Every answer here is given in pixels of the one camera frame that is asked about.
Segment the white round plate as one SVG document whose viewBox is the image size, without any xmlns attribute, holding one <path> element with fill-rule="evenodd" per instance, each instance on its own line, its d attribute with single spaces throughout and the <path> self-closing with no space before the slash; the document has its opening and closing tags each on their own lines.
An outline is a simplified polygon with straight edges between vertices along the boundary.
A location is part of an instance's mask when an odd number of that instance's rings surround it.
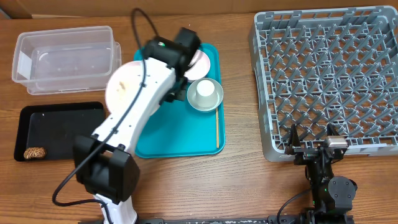
<svg viewBox="0 0 398 224">
<path fill-rule="evenodd" d="M 129 105 L 139 89 L 142 74 L 142 60 L 136 60 L 125 63 L 111 75 L 105 90 L 105 102 L 110 114 Z"/>
</svg>

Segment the brown mushroom piece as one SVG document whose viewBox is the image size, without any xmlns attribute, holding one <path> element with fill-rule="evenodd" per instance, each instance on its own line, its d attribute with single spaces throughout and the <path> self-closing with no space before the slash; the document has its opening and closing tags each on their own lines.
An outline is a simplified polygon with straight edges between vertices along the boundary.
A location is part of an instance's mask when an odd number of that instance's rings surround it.
<svg viewBox="0 0 398 224">
<path fill-rule="evenodd" d="M 24 152 L 25 160 L 44 159 L 47 151 L 43 147 L 29 147 Z"/>
</svg>

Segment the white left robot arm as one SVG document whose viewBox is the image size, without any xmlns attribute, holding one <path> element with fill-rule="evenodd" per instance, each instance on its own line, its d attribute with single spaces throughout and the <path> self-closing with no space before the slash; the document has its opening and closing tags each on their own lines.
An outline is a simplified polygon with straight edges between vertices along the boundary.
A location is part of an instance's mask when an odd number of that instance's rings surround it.
<svg viewBox="0 0 398 224">
<path fill-rule="evenodd" d="M 137 223 L 131 195 L 140 169 L 132 153 L 155 107 L 173 102 L 186 87 L 184 74 L 200 45 L 197 36 L 148 41 L 141 53 L 137 91 L 90 137 L 75 139 L 72 175 L 94 196 L 91 201 L 100 204 L 104 223 Z"/>
</svg>

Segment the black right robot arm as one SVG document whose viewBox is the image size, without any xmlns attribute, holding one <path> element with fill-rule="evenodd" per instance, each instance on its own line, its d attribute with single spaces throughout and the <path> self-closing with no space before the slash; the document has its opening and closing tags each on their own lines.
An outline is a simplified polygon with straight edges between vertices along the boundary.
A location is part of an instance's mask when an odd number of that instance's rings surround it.
<svg viewBox="0 0 398 224">
<path fill-rule="evenodd" d="M 296 125 L 291 125 L 288 155 L 294 155 L 294 164 L 305 166 L 305 176 L 310 188 L 295 195 L 279 209 L 276 219 L 280 223 L 283 209 L 296 198 L 312 194 L 312 208 L 304 209 L 290 223 L 353 223 L 347 212 L 353 208 L 353 199 L 358 186 L 355 181 L 343 176 L 335 176 L 332 165 L 344 158 L 348 149 L 346 139 L 339 135 L 332 124 L 326 127 L 327 137 L 316 148 L 302 148 Z"/>
</svg>

